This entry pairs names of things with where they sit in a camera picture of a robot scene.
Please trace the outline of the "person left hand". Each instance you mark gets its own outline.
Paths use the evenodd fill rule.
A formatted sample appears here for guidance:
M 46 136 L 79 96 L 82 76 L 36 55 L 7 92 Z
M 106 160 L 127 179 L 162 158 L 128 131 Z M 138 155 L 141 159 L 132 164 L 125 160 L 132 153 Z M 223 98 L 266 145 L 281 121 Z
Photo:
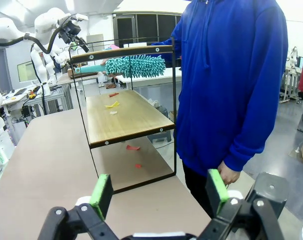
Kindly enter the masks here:
M 225 185 L 235 183 L 239 179 L 241 174 L 239 171 L 234 171 L 230 169 L 224 162 L 222 162 L 218 166 L 218 172 Z

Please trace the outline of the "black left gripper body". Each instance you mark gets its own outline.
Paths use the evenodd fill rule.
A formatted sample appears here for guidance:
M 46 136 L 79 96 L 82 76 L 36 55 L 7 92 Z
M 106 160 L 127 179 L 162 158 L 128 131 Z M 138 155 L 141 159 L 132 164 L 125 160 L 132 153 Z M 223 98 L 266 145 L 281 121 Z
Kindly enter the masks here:
M 62 39 L 65 44 L 70 44 L 75 41 L 80 31 L 81 28 L 74 23 L 73 20 L 68 20 L 61 25 L 58 37 Z

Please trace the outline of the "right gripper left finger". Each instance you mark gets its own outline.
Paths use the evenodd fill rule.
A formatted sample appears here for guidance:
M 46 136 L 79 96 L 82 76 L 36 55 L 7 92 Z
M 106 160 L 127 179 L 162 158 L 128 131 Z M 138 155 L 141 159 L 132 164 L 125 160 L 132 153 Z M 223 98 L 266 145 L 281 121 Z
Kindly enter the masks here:
M 88 234 L 92 240 L 117 240 L 105 222 L 113 194 L 111 176 L 100 175 L 88 203 L 70 210 L 61 206 L 49 210 L 38 239 L 75 240 L 79 234 Z

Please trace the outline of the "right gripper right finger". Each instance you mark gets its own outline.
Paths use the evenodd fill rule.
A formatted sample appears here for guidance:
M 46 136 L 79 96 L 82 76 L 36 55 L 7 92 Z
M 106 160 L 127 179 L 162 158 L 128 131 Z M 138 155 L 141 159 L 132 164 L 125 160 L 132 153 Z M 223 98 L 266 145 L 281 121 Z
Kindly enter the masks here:
M 200 240 L 225 240 L 242 230 L 250 240 L 282 240 L 278 218 L 284 208 L 284 179 L 260 173 L 246 198 L 230 196 L 220 173 L 210 169 L 205 186 L 214 217 Z

